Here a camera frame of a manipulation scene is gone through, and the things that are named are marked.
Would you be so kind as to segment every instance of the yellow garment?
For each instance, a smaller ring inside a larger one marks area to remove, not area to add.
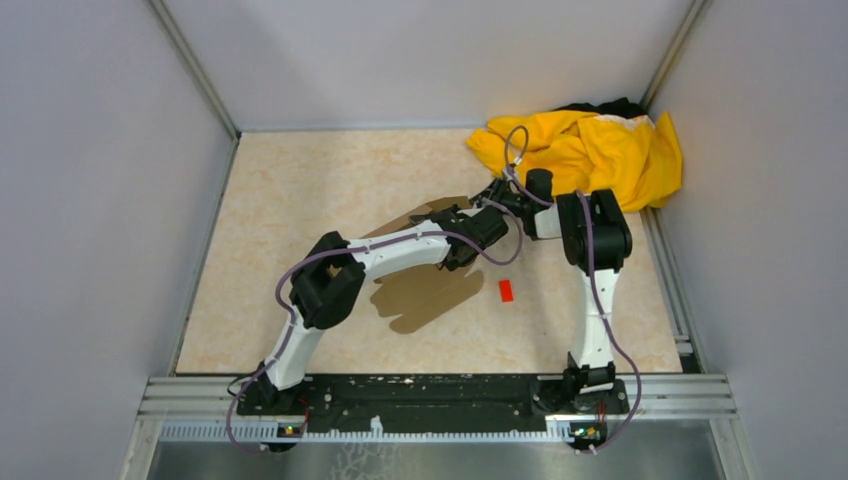
[[[571,110],[493,118],[488,131],[476,130],[467,143],[495,175],[504,168],[506,136],[517,125],[530,132],[527,153],[515,167],[518,178],[524,182],[534,168],[550,170],[554,195],[611,188],[621,209],[635,212],[663,206],[682,185],[683,155],[667,113],[656,128],[647,116],[628,120]],[[520,149],[524,132],[511,143]]]

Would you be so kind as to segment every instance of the gray wall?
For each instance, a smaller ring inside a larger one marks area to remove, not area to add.
[[[140,0],[0,14],[0,469],[114,478],[228,139]]]
[[[663,217],[764,478],[845,478],[848,2],[715,2],[654,110],[686,157]]]
[[[242,130],[479,125],[645,92],[689,0],[168,0]]]

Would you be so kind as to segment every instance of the small red object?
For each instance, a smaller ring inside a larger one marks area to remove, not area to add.
[[[515,297],[512,296],[512,284],[509,283],[509,280],[503,279],[498,282],[498,285],[501,287],[501,301],[503,303],[513,301]]]

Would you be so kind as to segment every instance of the purple cable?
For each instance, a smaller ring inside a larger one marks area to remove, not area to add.
[[[513,164],[509,162],[509,146],[512,144],[512,136],[515,134],[515,132],[519,130],[524,131],[524,146],[521,147],[521,153],[519,153],[516,157],[519,163],[521,163],[520,159],[524,156],[525,153],[527,153],[527,146],[530,144],[530,132],[524,125],[516,125],[512,130],[509,131],[509,134],[506,136],[506,140],[504,140],[504,171],[506,171],[506,174],[512,184],[515,185],[521,193],[527,195],[530,200],[533,200],[534,202],[538,203],[543,207],[552,207],[554,206],[553,202],[542,200],[536,195],[533,195],[532,193],[530,193],[529,190],[527,190],[527,187],[521,184],[521,182],[518,180],[518,176],[515,175],[515,168],[513,167]]]
[[[496,258],[493,258],[491,255],[486,253],[482,248],[480,248],[476,243],[474,243],[473,240],[471,240],[470,238],[468,238],[464,235],[461,235],[459,233],[454,233],[454,232],[422,232],[421,236],[422,237],[450,237],[450,238],[455,238],[457,240],[460,240],[462,242],[467,243],[468,246],[473,248],[474,251],[476,251],[478,254],[480,254],[481,257],[485,258],[489,262],[491,262],[495,265],[501,265],[501,266],[502,265],[509,265],[510,263],[514,262],[516,258],[518,258],[518,254],[521,253],[521,247],[524,245],[524,235],[523,235],[523,232],[521,230],[521,223],[519,223],[518,218],[515,216],[515,214],[510,212],[509,209],[504,207],[503,205],[501,205],[497,202],[494,202],[492,200],[488,200],[488,199],[483,199],[483,202],[488,203],[491,206],[500,210],[501,212],[505,213],[510,218],[512,218],[512,221],[515,223],[516,230],[518,231],[518,246],[515,249],[515,253],[513,253],[512,256],[509,259],[498,260]],[[373,243],[373,244],[371,244],[370,247],[337,248],[337,249],[334,249],[334,250],[327,250],[327,251],[324,251],[324,252],[316,253],[315,255],[310,255],[310,256],[304,258],[303,260],[301,260],[300,262],[295,264],[293,267],[288,269],[286,271],[286,273],[284,273],[283,276],[280,277],[280,280],[277,282],[277,288],[274,290],[274,297],[277,299],[277,303],[279,303],[281,307],[283,307],[287,312],[289,312],[289,320],[288,320],[288,322],[286,322],[286,327],[285,327],[286,328],[286,335],[285,335],[285,337],[283,337],[283,341],[280,343],[280,348],[278,348],[277,351],[274,352],[273,360],[266,362],[265,365],[262,366],[262,368],[260,368],[256,372],[254,372],[250,377],[248,377],[248,379],[244,383],[242,383],[241,388],[239,388],[238,393],[236,393],[236,395],[233,397],[233,400],[230,402],[229,408],[227,408],[227,420],[226,420],[226,427],[224,428],[224,430],[227,433],[227,438],[229,438],[230,443],[233,444],[234,447],[236,447],[239,451],[241,451],[242,453],[244,453],[246,455],[251,455],[251,456],[265,455],[265,452],[263,452],[261,450],[255,451],[255,450],[250,450],[250,449],[245,448],[244,446],[242,446],[242,444],[240,444],[238,442],[238,440],[236,440],[235,435],[233,435],[232,419],[233,419],[233,413],[235,413],[236,405],[238,404],[238,399],[241,398],[242,395],[244,395],[244,392],[247,391],[247,388],[253,382],[258,380],[259,377],[261,377],[263,373],[267,372],[268,369],[271,368],[271,365],[273,365],[274,362],[276,362],[277,360],[280,359],[280,357],[283,356],[283,352],[286,351],[286,347],[288,346],[289,341],[291,340],[291,335],[292,335],[292,332],[294,331],[294,324],[292,323],[292,319],[294,319],[294,317],[295,317],[295,311],[294,311],[294,308],[291,305],[287,304],[285,302],[285,300],[283,300],[283,296],[282,296],[283,286],[288,281],[288,279],[291,278],[291,276],[294,275],[295,272],[297,272],[301,268],[305,267],[306,265],[309,265],[312,262],[321,260],[323,258],[333,257],[333,256],[336,256],[336,255],[344,255],[344,254],[348,254],[348,253],[362,253],[362,252],[368,251],[369,249],[374,250],[374,249],[377,249],[377,248],[387,247],[389,245],[394,245],[396,243],[405,242],[407,240],[412,240],[412,239],[416,239],[416,238],[419,238],[417,233],[410,233],[409,235],[401,235],[400,237],[391,238],[389,240],[383,240],[382,242]]]
[[[532,193],[530,193],[530,190],[527,190],[527,187],[525,187],[524,185],[521,184],[521,182],[518,181],[518,177],[515,175],[515,169],[513,169],[512,167],[507,167],[506,174],[509,176],[509,179],[512,181],[512,184],[515,185],[521,193],[530,197],[530,200],[533,200],[534,202],[538,203],[539,205],[541,205],[543,207],[553,207],[554,206],[554,202],[542,200],[541,198],[537,197],[536,195],[533,195]]]
[[[598,286],[595,284],[595,243],[594,243],[594,234],[592,232],[592,212],[589,208],[589,202],[586,200],[586,196],[583,195],[583,192],[580,190],[575,190],[577,194],[577,198],[580,199],[580,203],[583,205],[583,214],[586,216],[586,240],[589,244],[589,283],[592,285],[592,296],[595,297],[595,304],[598,307],[598,313],[601,315],[601,320],[604,322],[604,329],[607,331],[607,336],[610,339],[610,343],[612,344],[615,351],[618,352],[627,363],[630,364],[630,367],[633,368],[633,374],[636,376],[636,400],[633,402],[633,406],[630,408],[630,412],[625,417],[624,421],[621,422],[621,426],[607,438],[607,441],[602,443],[600,446],[596,447],[594,450],[582,450],[583,453],[595,453],[597,454],[604,448],[606,448],[609,444],[613,442],[624,428],[630,424],[630,421],[633,420],[633,416],[636,415],[636,410],[639,409],[639,403],[642,401],[642,374],[639,372],[639,368],[636,367],[636,362],[630,358],[630,355],[624,352],[624,350],[618,345],[618,342],[615,341],[615,336],[612,334],[612,327],[609,324],[609,320],[607,320],[606,312],[604,312],[604,307],[601,305],[601,296],[598,294]]]

